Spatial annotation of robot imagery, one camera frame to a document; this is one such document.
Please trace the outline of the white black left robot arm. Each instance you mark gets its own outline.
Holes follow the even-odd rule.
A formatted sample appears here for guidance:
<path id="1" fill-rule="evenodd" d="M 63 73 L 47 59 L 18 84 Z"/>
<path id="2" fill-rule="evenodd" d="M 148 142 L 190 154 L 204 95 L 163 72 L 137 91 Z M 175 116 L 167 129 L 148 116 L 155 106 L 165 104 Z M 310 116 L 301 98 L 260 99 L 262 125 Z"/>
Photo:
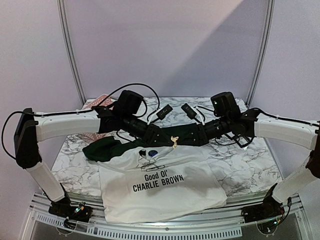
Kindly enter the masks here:
<path id="1" fill-rule="evenodd" d="M 162 128 L 139 119 L 133 113 L 107 106 L 52 113 L 36 113 L 26 108 L 20 115 L 13 136 L 16 163 L 31 175 L 50 201 L 50 214 L 77 222 L 89 222 L 93 209 L 85 203 L 71 203 L 65 188 L 44 162 L 40 143 L 68 135 L 103 134 L 116 130 L 124 130 L 150 146 L 169 146 L 172 143 Z"/>

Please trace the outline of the white and green t-shirt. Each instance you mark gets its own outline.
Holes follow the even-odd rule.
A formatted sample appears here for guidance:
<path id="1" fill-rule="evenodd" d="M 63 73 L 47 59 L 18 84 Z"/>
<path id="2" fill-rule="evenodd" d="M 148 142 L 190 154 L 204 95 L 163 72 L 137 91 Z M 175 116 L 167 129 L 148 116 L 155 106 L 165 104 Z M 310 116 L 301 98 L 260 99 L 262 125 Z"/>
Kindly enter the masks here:
<path id="1" fill-rule="evenodd" d="M 155 156 L 149 156 L 156 150 Z M 223 207 L 225 190 L 214 175 L 207 146 L 148 146 L 112 136 L 83 148 L 98 164 L 101 199 L 111 223 L 160 222 Z"/>

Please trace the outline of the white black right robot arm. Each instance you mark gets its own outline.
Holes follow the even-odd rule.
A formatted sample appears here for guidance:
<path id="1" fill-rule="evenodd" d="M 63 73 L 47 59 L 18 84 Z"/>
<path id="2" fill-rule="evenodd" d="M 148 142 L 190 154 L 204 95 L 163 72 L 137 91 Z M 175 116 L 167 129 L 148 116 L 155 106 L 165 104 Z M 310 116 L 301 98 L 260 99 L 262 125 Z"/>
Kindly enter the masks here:
<path id="1" fill-rule="evenodd" d="M 186 125 L 177 143 L 202 146 L 223 134 L 265 138 L 271 143 L 284 179 L 274 184 L 262 203 L 244 207 L 245 222 L 280 216 L 272 225 L 282 223 L 292 207 L 292 196 L 320 178 L 320 124 L 272 115 L 259 108 L 240 113 L 236 108 L 216 111 L 217 119 Z"/>

